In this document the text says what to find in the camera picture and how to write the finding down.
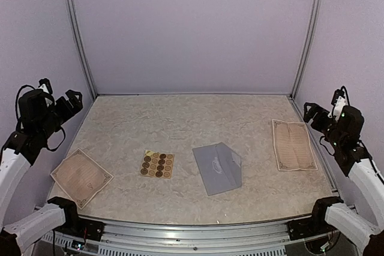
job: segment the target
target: purple-tinted wall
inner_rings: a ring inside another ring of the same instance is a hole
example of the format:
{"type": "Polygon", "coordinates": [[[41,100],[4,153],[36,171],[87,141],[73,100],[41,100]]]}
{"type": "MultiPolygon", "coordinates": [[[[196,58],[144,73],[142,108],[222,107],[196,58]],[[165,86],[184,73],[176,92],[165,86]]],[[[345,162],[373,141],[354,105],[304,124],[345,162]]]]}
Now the purple-tinted wall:
{"type": "Polygon", "coordinates": [[[101,94],[288,94],[312,0],[75,2],[101,94]]]}
{"type": "MultiPolygon", "coordinates": [[[[365,117],[362,140],[384,171],[384,0],[322,0],[319,22],[297,102],[330,108],[345,85],[365,117]]],[[[373,219],[357,187],[328,157],[342,196],[373,219]]]]}
{"type": "MultiPolygon", "coordinates": [[[[52,186],[50,172],[63,159],[82,119],[91,105],[91,97],[80,68],[64,0],[0,0],[0,143],[14,131],[14,101],[24,84],[38,86],[41,78],[52,83],[55,98],[68,89],[81,91],[84,109],[63,125],[67,139],[55,153],[46,150],[27,172],[17,188],[6,222],[31,213],[43,204],[52,186]]],[[[62,135],[52,137],[55,146],[62,135]]]]}

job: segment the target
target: parchment paper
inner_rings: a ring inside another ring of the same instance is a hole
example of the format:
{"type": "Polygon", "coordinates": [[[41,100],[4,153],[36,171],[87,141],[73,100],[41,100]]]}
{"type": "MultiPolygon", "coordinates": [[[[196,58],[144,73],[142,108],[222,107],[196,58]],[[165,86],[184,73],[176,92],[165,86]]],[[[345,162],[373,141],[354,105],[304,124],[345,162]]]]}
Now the parchment paper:
{"type": "Polygon", "coordinates": [[[307,127],[302,122],[272,120],[278,169],[317,170],[307,127]]]}
{"type": "Polygon", "coordinates": [[[78,149],[51,173],[60,188],[83,209],[113,176],[91,157],[78,149]]]}

